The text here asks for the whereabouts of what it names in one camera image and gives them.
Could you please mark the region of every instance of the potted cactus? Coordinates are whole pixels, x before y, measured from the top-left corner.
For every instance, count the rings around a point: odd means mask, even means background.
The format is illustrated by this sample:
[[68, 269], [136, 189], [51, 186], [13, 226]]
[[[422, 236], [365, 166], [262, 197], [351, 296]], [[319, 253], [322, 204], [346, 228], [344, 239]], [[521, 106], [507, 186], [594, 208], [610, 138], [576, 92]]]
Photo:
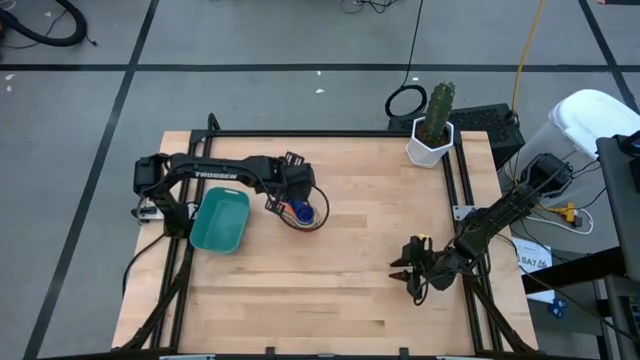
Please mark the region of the potted cactus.
[[425, 116], [413, 121], [411, 140], [406, 150], [414, 165], [431, 168], [453, 146], [453, 124], [447, 119], [454, 95], [455, 85], [438, 84], [433, 89]]

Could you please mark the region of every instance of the white bucket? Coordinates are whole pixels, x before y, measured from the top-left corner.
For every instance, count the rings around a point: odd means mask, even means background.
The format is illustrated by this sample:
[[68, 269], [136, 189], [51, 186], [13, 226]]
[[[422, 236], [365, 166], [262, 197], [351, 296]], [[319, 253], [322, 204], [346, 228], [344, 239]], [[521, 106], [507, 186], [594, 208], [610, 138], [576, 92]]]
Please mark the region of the white bucket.
[[[631, 135], [640, 129], [640, 115], [611, 96], [596, 90], [580, 90], [562, 100], [549, 112], [549, 121], [511, 157], [501, 172], [501, 178], [511, 178], [516, 168], [516, 178], [534, 157], [540, 153], [552, 153], [563, 162], [569, 162], [574, 171], [596, 160], [596, 140], [613, 135]], [[599, 163], [586, 170], [596, 169]], [[542, 206], [566, 204], [569, 199], [589, 197], [604, 188], [602, 173], [583, 171], [565, 192], [552, 199], [542, 199]]]

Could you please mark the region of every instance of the cactus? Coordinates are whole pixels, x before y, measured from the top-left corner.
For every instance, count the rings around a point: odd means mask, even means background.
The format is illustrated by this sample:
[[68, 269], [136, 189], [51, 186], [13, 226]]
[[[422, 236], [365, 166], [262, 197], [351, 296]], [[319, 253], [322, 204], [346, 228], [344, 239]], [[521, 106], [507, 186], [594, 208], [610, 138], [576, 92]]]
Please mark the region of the cactus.
[[418, 128], [418, 139], [425, 145], [437, 147], [443, 145], [442, 135], [446, 126], [456, 87], [453, 83], [440, 83], [431, 93], [425, 120]]

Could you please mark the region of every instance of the white cable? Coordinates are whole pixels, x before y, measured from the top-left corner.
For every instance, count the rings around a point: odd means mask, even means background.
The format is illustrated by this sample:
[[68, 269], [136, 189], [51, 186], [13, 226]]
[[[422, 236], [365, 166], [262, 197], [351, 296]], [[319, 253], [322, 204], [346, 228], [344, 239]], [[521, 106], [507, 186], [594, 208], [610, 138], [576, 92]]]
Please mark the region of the white cable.
[[570, 228], [570, 227], [568, 227], [566, 225], [559, 224], [559, 223], [557, 223], [555, 221], [551, 221], [551, 220], [547, 220], [547, 219], [539, 219], [539, 218], [536, 218], [536, 217], [533, 217], [533, 216], [527, 216], [526, 219], [527, 220], [532, 220], [532, 221], [538, 221], [538, 222], [549, 224], [549, 225], [554, 225], [554, 226], [563, 228], [563, 229], [565, 229], [567, 231], [571, 231], [572, 233], [578, 234], [578, 235], [589, 235], [589, 234], [591, 234], [591, 232], [593, 231], [593, 228], [596, 227], [596, 225], [595, 225], [595, 223], [593, 221], [593, 216], [591, 216], [591, 214], [585, 209], [576, 209], [576, 210], [584, 212], [589, 217], [589, 226], [590, 226], [590, 228], [589, 228], [588, 231], [580, 231], [580, 230], [572, 229], [572, 228]]
[[[4, 4], [6, 3], [11, 3], [11, 5], [5, 7]], [[2, 10], [9, 11], [14, 7], [16, 7], [16, 0], [0, 0], [0, 8], [2, 8]]]

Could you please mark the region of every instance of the teal bowl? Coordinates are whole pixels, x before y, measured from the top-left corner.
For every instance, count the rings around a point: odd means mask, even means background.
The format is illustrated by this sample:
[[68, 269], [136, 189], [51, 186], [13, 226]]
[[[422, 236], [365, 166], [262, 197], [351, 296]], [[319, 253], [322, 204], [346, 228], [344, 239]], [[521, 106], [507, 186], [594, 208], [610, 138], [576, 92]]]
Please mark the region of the teal bowl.
[[240, 246], [249, 218], [249, 197], [242, 191], [216, 187], [207, 192], [189, 240], [195, 248], [232, 254]]

